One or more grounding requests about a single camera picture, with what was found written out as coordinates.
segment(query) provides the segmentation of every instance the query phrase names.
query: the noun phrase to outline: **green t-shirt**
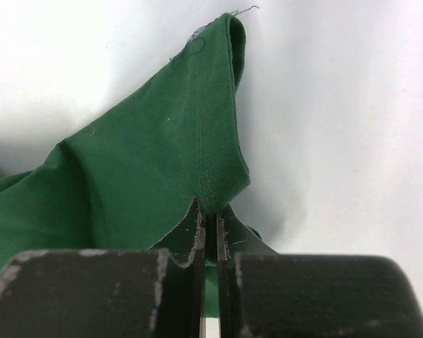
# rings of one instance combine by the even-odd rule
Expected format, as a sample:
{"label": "green t-shirt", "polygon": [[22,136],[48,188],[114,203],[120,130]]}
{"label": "green t-shirt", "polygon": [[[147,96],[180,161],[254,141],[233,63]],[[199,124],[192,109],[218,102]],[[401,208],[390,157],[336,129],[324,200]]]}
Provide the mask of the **green t-shirt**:
{"label": "green t-shirt", "polygon": [[194,195],[213,214],[248,186],[235,119],[244,46],[241,22],[222,15],[40,167],[0,178],[0,269],[29,249],[148,249]]}

